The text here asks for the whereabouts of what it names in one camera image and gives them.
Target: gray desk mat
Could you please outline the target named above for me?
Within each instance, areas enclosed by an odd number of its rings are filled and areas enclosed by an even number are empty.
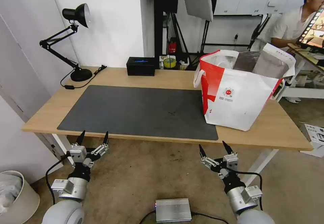
[[[200,90],[90,85],[59,130],[217,140]]]

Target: lamp arm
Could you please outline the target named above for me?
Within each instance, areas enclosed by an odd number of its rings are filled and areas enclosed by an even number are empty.
[[[64,33],[65,31],[72,29],[73,32],[61,37],[61,38],[54,38],[58,35],[60,35],[61,33]],[[66,29],[63,29],[62,31],[54,34],[53,36],[42,40],[39,42],[39,45],[43,48],[46,49],[48,52],[52,53],[53,55],[55,55],[56,57],[58,57],[59,59],[63,60],[65,63],[67,63],[69,66],[73,67],[75,70],[80,70],[80,67],[78,65],[78,63],[75,63],[71,60],[69,60],[68,58],[62,56],[61,54],[59,54],[58,52],[56,52],[54,49],[51,48],[52,45],[60,42],[61,40],[71,36],[72,34],[75,34],[78,31],[78,25],[77,24],[72,24],[70,26],[68,26]]]

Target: red fire extinguisher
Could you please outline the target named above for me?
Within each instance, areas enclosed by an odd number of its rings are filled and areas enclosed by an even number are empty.
[[[175,53],[176,50],[177,50],[176,39],[174,37],[172,37],[172,38],[170,38],[170,42],[169,42],[169,54]]]

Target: lamp shade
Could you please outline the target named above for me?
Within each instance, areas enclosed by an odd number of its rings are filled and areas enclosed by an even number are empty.
[[[62,15],[69,21],[78,21],[82,26],[90,26],[90,11],[86,3],[79,5],[76,9],[63,9]]]

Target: white shirt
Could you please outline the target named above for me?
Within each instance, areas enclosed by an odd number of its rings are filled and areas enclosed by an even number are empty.
[[[270,38],[285,40],[297,39],[301,36],[315,13],[312,13],[305,22],[301,21],[303,7],[284,13],[271,28]]]

